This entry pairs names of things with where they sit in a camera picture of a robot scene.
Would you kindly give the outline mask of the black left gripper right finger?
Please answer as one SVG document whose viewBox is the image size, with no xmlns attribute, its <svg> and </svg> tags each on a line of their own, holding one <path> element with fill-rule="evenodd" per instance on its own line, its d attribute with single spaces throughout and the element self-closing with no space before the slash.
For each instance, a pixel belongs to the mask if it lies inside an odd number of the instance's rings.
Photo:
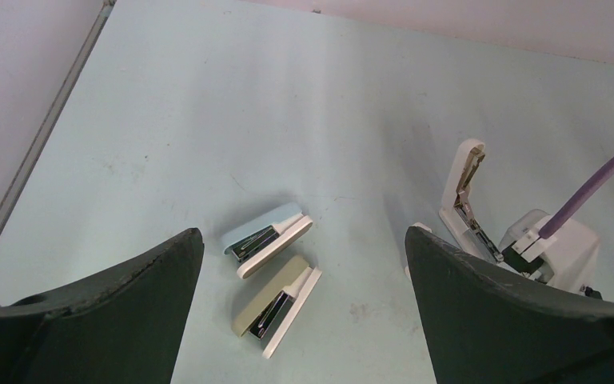
<svg viewBox="0 0 614 384">
<path fill-rule="evenodd" d="M 614 383 L 614 302 L 523 278 L 418 226 L 405 252 L 439 383 Z"/>
</svg>

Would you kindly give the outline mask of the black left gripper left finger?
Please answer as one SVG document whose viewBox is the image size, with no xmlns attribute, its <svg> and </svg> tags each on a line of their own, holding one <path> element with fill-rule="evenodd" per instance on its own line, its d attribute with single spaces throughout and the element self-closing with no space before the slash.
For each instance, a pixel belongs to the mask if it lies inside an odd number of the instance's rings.
<svg viewBox="0 0 614 384">
<path fill-rule="evenodd" d="M 0 383 L 168 383 L 204 256 L 189 228 L 134 258 L 0 306 Z"/>
</svg>

